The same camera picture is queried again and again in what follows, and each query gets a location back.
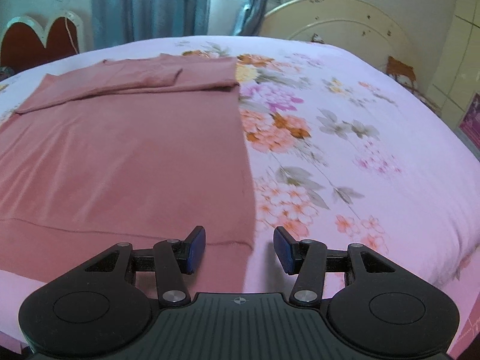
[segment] headboard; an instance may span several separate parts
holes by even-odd
[[[419,67],[404,31],[387,14],[362,0],[294,0],[266,14],[260,36],[325,43],[345,49],[381,71],[388,56]]]
[[[45,29],[29,16],[17,16],[0,34],[0,66],[15,73],[83,51],[83,22],[70,11],[52,16]]]

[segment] tied curtain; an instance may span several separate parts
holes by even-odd
[[[255,36],[260,32],[268,0],[248,0],[238,15],[234,35]]]
[[[94,47],[206,35],[209,12],[210,0],[92,0]]]

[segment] bed sheet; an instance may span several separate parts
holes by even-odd
[[[266,38],[146,40],[3,81],[9,86],[0,93],[2,118],[46,73],[160,53],[238,59],[239,110],[257,204],[244,292],[288,292],[293,285],[274,256],[274,226],[331,249],[361,242],[444,289],[459,306],[457,337],[465,344],[464,327],[475,320],[480,292],[480,164],[411,93],[344,50]],[[0,331],[21,341],[18,307],[42,283],[4,271],[0,283],[17,293],[13,299],[0,291],[1,304],[10,305],[0,310],[9,316],[0,318]],[[341,288],[342,275],[328,274],[323,295]]]

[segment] pink picture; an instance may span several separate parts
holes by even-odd
[[[470,108],[459,127],[480,150],[480,93],[473,96]]]

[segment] metal screw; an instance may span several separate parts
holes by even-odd
[[[304,289],[304,290],[295,292],[293,297],[299,302],[310,303],[310,302],[313,302],[315,299],[317,299],[317,294],[313,291]]]
[[[162,297],[167,302],[176,303],[176,302],[180,302],[180,301],[184,300],[187,297],[187,295],[183,291],[179,291],[177,289],[172,289],[170,291],[165,292],[162,295]]]

